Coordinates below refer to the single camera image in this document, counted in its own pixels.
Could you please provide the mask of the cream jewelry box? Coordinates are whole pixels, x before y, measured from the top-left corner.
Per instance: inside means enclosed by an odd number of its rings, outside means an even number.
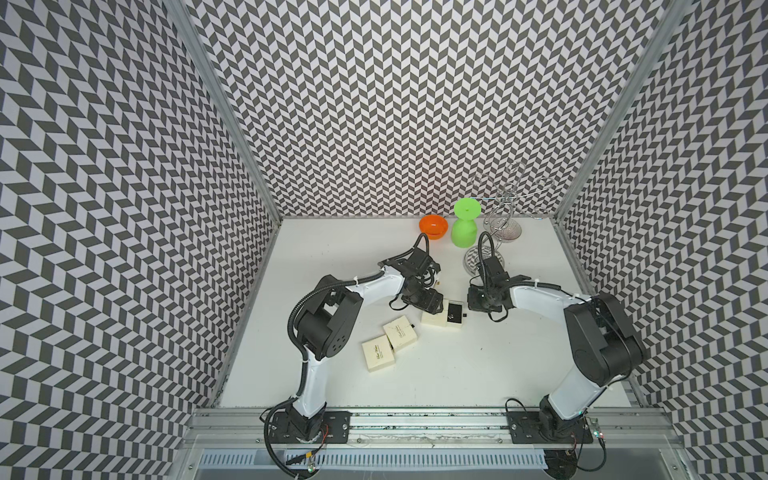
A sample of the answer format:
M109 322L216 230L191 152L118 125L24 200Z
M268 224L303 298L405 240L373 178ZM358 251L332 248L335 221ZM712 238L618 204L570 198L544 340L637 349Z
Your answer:
M444 300L441 312L436 314L422 313L421 324L430 327L461 328L465 319L466 311L462 303Z
M386 335L363 342L362 351L369 372L375 372L395 364L394 351Z
M395 352L416 343L418 335L406 316L401 316L383 326L385 335Z

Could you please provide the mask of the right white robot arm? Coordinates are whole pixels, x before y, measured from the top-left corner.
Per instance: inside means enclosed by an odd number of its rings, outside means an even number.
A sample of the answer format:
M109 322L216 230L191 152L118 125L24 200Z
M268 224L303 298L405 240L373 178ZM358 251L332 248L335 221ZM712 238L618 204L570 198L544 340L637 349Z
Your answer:
M487 232L479 236L476 250L479 282L468 287L471 311L499 323L513 309L527 310L563 326L568 336L573 367L540 401L534 440L554 443L579 435L589 407L649 359L641 334L615 296L570 294L557 284L512 276Z

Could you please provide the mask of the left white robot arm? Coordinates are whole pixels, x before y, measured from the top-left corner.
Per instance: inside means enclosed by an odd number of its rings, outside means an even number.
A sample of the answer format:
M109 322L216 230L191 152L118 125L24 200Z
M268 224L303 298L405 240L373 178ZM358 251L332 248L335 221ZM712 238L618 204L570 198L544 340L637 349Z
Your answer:
M435 289L440 265L430 256L426 234L419 234L410 249L378 266L377 273L352 280L322 277L291 310L287 333L302 356L299 387L289 399L262 413L264 424L279 410L306 422L322 416L327 407L330 359L350 340L362 308L388 299L429 314L443 311L444 297Z

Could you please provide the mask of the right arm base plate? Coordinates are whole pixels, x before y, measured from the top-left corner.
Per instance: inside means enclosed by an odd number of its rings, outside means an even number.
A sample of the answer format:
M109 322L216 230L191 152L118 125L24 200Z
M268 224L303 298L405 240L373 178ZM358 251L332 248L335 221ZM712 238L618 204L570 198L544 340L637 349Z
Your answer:
M581 445L594 442L593 432L584 416L561 420L557 415L541 416L539 411L507 413L514 444Z

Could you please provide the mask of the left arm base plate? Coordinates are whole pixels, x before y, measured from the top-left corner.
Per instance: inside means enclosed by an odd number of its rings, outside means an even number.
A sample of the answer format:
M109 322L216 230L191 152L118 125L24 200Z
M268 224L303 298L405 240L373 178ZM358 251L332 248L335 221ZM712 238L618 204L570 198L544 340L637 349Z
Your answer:
M277 412L267 427L267 438L279 444L346 444L350 433L349 411L325 410L304 417L294 410Z

